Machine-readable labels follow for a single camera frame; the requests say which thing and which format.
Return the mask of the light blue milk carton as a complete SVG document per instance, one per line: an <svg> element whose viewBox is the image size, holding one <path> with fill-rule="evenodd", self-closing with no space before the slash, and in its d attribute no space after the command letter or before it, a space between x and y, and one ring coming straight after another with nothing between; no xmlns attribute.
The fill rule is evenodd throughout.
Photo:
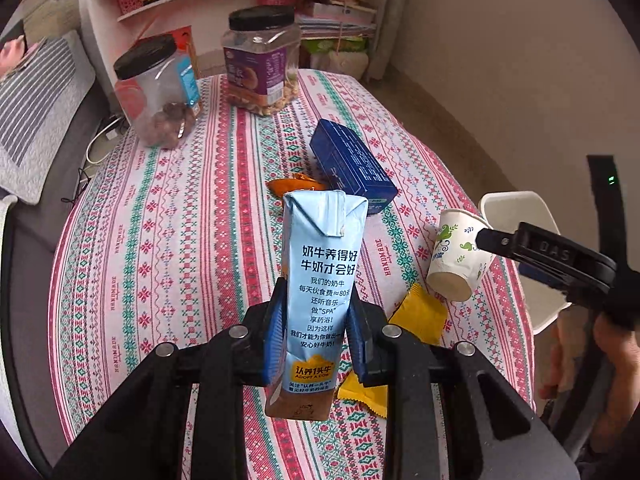
<svg viewBox="0 0 640 480"><path fill-rule="evenodd" d="M368 207L343 191L283 196L284 334L270 417L329 418Z"/></svg>

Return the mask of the white paper cup green print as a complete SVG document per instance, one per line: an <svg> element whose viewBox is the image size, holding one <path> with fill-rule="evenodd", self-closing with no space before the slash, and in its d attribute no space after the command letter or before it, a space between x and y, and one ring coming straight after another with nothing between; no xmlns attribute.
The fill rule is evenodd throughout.
<svg viewBox="0 0 640 480"><path fill-rule="evenodd" d="M449 301L466 301L495 256L477 247L476 237L490 225L463 209L444 209L433 248L426 284Z"/></svg>

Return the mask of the red gift box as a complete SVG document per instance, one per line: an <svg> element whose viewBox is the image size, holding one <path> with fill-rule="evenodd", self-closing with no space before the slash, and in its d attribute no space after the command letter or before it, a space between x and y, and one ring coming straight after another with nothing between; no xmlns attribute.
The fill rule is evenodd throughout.
<svg viewBox="0 0 640 480"><path fill-rule="evenodd" d="M177 49L180 52L189 55L195 78L200 79L202 75L200 68L198 67L198 55L196 54L195 44L192 36L192 27L188 25L171 29L168 30L168 32L164 32L164 34L170 35L172 38L174 38ZM143 41L156 38L157 36L140 36L137 38L136 44L141 44Z"/></svg>

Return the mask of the clear jar purple label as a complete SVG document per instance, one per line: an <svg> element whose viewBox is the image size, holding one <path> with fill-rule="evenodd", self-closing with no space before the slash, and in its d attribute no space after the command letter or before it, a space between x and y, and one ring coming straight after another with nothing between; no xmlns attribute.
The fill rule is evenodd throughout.
<svg viewBox="0 0 640 480"><path fill-rule="evenodd" d="M251 6L230 13L222 37L230 102L270 116L296 99L301 41L292 6Z"/></svg>

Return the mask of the pink plush toy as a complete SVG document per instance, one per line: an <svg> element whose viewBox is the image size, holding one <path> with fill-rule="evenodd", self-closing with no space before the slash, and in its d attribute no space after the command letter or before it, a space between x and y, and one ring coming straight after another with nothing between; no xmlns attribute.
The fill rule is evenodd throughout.
<svg viewBox="0 0 640 480"><path fill-rule="evenodd" d="M26 52L25 37L18 36L4 44L0 52L0 78L15 70Z"/></svg>

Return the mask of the striped grey sofa cover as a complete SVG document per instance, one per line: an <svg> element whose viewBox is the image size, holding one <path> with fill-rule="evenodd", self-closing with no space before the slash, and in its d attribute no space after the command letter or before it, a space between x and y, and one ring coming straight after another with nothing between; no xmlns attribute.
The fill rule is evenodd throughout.
<svg viewBox="0 0 640 480"><path fill-rule="evenodd" d="M77 32L42 40L1 81L1 188L40 201L70 123L96 82Z"/></svg>

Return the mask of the clear jar blue label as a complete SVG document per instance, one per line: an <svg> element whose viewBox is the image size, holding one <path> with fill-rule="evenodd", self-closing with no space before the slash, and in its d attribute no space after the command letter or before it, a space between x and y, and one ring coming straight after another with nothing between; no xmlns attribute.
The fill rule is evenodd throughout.
<svg viewBox="0 0 640 480"><path fill-rule="evenodd" d="M140 141L178 148L202 110L190 55L171 35L144 38L115 61L114 73L116 98Z"/></svg>

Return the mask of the dark blue cardboard box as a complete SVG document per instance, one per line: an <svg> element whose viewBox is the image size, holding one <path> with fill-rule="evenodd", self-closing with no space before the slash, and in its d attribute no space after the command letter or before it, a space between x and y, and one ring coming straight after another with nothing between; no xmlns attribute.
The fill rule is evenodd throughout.
<svg viewBox="0 0 640 480"><path fill-rule="evenodd" d="M332 188L368 200L369 216L380 214L397 196L390 176L354 130L320 119L310 148Z"/></svg>

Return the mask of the grey sofa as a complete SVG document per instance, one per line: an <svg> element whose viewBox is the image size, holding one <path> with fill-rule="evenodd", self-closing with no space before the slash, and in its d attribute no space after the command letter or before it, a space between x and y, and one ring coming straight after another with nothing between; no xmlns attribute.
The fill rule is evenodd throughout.
<svg viewBox="0 0 640 480"><path fill-rule="evenodd" d="M1 249L1 356L16 427L1 431L3 478L44 479L67 448L49 373L47 310L56 246L80 192L89 141L110 114L96 82L70 120L44 180L40 201L18 202Z"/></svg>

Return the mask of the pile of papers on floor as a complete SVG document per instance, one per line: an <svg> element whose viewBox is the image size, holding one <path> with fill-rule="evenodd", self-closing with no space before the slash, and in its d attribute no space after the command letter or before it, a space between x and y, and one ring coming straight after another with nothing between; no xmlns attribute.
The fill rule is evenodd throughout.
<svg viewBox="0 0 640 480"><path fill-rule="evenodd" d="M378 11L367 0L296 0L296 22L307 39L373 37Z"/></svg>

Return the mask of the white bookshelf unit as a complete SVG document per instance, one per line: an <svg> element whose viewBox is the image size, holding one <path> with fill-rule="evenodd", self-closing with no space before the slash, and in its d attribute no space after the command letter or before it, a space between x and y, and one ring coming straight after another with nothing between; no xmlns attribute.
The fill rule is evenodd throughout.
<svg viewBox="0 0 640 480"><path fill-rule="evenodd" d="M108 84L114 86L115 61L138 39L189 26L198 65L203 72L222 67L222 34L228 28L228 15L234 10L254 6L257 0L157 0L124 12L119 0L85 0Z"/></svg>

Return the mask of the beige curtain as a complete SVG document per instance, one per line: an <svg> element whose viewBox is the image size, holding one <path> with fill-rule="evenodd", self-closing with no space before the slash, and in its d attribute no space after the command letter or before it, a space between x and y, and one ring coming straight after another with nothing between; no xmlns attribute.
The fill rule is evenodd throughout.
<svg viewBox="0 0 640 480"><path fill-rule="evenodd" d="M367 79L382 80L390 64L398 32L408 0L385 0L380 24L370 59Z"/></svg>

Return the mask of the patterned striped tablecloth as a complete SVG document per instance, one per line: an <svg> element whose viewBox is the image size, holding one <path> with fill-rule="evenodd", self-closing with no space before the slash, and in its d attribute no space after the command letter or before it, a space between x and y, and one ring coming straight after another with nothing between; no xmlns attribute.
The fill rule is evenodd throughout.
<svg viewBox="0 0 640 480"><path fill-rule="evenodd" d="M351 128L398 189L369 217L356 272L361 299L390 315L425 278L439 214L477 208L440 158L354 78L302 70L299 98L260 117L228 101L226 76L201 80L195 130L172 151L133 132L113 148L67 219L49 299L52 389L70 443L160 342L209 341L271 296L282 202L267 182L321 172L320 118ZM472 298L444 301L441 345L475 344L531 406L534 338L515 264L495 258ZM265 416L244 390L250 479L382 479L385 420L338 400L328 422Z"/></svg>

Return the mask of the stack of books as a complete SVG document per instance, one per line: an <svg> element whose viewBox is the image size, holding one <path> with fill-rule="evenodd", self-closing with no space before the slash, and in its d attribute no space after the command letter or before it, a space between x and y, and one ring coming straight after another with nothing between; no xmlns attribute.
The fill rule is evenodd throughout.
<svg viewBox="0 0 640 480"><path fill-rule="evenodd" d="M23 30L27 44L80 31L79 0L23 0Z"/></svg>

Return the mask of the yellow snack wrapper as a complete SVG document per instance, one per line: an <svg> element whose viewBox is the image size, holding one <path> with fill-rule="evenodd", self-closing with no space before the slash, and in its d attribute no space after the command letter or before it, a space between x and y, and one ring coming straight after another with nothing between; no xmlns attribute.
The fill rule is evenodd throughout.
<svg viewBox="0 0 640 480"><path fill-rule="evenodd" d="M404 377L409 359L420 358L424 347L439 343L448 311L418 283L410 287L391 316L377 304L361 301L367 308L373 335L372 385L361 385L352 369L338 387L337 397L360 402L375 415L387 418L398 396L407 389Z"/></svg>

